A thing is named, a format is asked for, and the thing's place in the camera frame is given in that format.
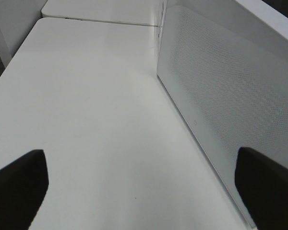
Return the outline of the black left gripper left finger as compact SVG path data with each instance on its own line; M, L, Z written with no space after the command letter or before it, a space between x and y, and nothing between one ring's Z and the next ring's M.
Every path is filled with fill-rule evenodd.
M42 149L32 150L0 169L0 230L29 229L48 186Z

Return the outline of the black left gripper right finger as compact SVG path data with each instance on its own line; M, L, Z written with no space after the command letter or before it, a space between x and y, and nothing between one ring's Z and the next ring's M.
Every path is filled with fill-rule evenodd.
M288 230L288 169L249 147L238 151L235 187L259 230Z

